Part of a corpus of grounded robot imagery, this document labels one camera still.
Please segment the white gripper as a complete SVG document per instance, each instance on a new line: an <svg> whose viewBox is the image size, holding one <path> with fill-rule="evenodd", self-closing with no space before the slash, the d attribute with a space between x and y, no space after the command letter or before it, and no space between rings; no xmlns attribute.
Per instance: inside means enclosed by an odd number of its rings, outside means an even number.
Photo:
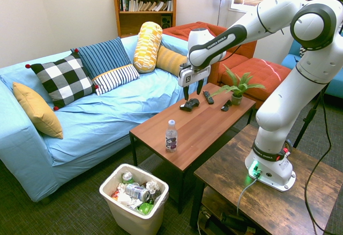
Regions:
<svg viewBox="0 0 343 235"><path fill-rule="evenodd" d="M189 99L189 85L198 82L197 85L197 95L202 91L204 84L203 79L210 75L211 67L208 66L202 70L195 71L192 65L182 64L179 68L178 74L178 84L183 87L184 99L188 101Z"/></svg>

